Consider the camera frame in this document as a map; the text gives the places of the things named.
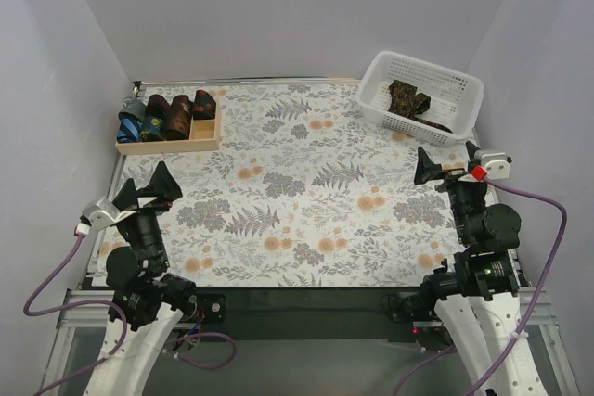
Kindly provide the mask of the white plastic perforated basket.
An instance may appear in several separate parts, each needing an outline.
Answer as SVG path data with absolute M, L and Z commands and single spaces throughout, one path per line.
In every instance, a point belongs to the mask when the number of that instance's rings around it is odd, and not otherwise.
M 475 77 L 390 51 L 373 59 L 355 93 L 366 120 L 440 147 L 471 135 L 483 97 Z

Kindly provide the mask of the grey rolled tie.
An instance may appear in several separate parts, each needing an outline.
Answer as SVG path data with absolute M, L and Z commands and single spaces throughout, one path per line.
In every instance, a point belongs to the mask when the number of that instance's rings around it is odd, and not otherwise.
M 118 113 L 118 118 L 123 119 L 136 119 L 142 121 L 145 117 L 145 104 L 138 98 L 127 97 L 123 101 L 123 106 Z

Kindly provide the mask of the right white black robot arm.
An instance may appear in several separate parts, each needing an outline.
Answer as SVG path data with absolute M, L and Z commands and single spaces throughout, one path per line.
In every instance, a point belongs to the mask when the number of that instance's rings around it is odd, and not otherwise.
M 418 149 L 415 185 L 435 181 L 448 195 L 458 242 L 454 266 L 424 277 L 421 311 L 445 326 L 467 370 L 472 395 L 544 395 L 524 331 L 519 283 L 509 252 L 520 245 L 520 215 L 485 201 L 486 178 L 510 174 L 503 152 L 466 145 L 466 168 L 446 169 Z

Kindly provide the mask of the aluminium frame rail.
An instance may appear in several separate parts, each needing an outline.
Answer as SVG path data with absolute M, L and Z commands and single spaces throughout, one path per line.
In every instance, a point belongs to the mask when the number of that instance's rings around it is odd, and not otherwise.
M 200 323 L 201 332 L 220 332 L 239 340 L 387 339 L 421 345 L 428 353 L 453 343 L 441 322 L 390 321 L 382 312 L 384 294 L 416 294 L 413 287 L 202 287 L 194 294 L 226 295 L 226 319 L 219 324 Z M 196 323 L 181 318 L 169 337 L 178 338 Z M 41 387 L 65 373 L 76 328 L 102 328 L 108 321 L 103 305 L 79 306 L 63 311 L 58 333 Z M 535 335 L 533 355 L 538 372 L 546 379 L 550 395 L 578 395 L 574 374 L 559 334 L 556 316 L 543 291 L 526 327 Z

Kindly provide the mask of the navy yellow-dotted rolled tie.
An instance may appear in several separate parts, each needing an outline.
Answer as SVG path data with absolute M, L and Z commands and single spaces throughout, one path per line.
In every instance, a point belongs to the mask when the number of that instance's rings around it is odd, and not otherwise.
M 146 117 L 141 124 L 140 140 L 142 142 L 160 142 L 165 140 L 165 121 L 154 116 Z

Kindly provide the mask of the floral patterned table mat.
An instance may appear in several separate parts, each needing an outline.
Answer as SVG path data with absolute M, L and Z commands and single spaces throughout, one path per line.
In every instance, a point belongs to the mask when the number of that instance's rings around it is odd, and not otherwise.
M 363 117 L 351 83 L 228 84 L 211 152 L 164 162 L 183 196 L 159 220 L 170 270 L 200 287 L 416 286 L 461 251 L 449 200 L 415 185 L 418 141 Z

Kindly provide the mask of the blue striped rolled tie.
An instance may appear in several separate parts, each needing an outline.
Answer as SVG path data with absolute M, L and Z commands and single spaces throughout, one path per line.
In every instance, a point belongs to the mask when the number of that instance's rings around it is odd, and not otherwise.
M 116 141 L 119 144 L 139 142 L 141 140 L 141 120 L 129 114 L 121 115 L 119 120 L 120 126 L 116 135 Z

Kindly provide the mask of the wooden compartment tray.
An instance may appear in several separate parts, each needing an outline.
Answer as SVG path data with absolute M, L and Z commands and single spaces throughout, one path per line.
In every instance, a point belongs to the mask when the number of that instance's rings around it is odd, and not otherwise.
M 195 97 L 189 97 L 189 100 L 192 103 L 192 107 L 194 98 Z M 173 99 L 166 99 L 167 102 L 170 104 L 170 107 Z M 116 141 L 115 147 L 121 154 L 126 156 L 216 150 L 219 148 L 220 133 L 222 128 L 222 112 L 217 101 L 216 106 L 216 116 L 214 120 L 194 121 L 192 119 L 191 110 L 190 134 L 189 139 L 187 140 L 168 141 L 165 137 L 165 140 L 160 142 L 142 142 L 140 140 L 137 143 L 119 144 Z

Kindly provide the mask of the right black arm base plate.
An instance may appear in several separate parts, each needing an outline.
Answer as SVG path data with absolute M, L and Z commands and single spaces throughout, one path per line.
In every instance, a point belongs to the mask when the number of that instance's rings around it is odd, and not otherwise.
M 396 323 L 436 322 L 438 317 L 418 294 L 384 294 L 380 298 L 382 312 Z

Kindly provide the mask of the brown patterned rolled tie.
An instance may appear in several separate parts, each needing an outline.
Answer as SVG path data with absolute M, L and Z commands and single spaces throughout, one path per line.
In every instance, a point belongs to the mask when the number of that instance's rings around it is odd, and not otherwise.
M 189 139 L 191 110 L 192 103 L 187 95 L 173 99 L 166 115 L 165 137 L 168 141 Z

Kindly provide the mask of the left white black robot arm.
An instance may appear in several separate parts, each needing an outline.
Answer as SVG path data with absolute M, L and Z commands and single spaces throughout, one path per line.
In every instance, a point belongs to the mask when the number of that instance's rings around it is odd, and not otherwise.
M 106 283 L 114 294 L 88 395 L 141 394 L 174 326 L 196 314 L 196 287 L 169 274 L 158 223 L 181 196 L 179 184 L 159 162 L 146 186 L 138 188 L 129 179 L 114 199 L 102 198 L 83 211 L 82 221 L 92 230 L 114 226 L 125 241 L 106 261 Z

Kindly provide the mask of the black tie with gold keys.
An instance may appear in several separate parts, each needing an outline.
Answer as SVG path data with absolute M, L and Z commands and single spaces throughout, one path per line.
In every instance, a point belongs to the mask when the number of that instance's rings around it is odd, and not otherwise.
M 427 121 L 421 117 L 431 107 L 432 99 L 423 93 L 418 93 L 414 85 L 394 80 L 388 87 L 391 96 L 390 113 L 422 123 L 432 128 L 452 133 L 442 124 Z

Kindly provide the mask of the black orange-dotted rolled tie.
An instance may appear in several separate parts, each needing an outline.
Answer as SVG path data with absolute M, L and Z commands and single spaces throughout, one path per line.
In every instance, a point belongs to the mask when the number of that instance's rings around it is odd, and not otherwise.
M 216 116 L 216 101 L 205 90 L 197 90 L 192 107 L 194 121 L 214 120 Z

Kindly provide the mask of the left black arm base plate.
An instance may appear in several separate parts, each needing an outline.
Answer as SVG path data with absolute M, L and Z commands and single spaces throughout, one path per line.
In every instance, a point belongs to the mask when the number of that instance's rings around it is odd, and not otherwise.
M 189 297 L 183 322 L 219 324 L 226 319 L 226 295 L 195 294 Z

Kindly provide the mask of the dark red rolled tie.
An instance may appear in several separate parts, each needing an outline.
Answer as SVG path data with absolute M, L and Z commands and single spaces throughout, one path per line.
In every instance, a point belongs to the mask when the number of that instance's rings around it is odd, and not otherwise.
M 145 108 L 145 117 L 152 117 L 165 121 L 169 109 L 170 104 L 162 95 L 153 94 L 148 98 L 148 103 Z

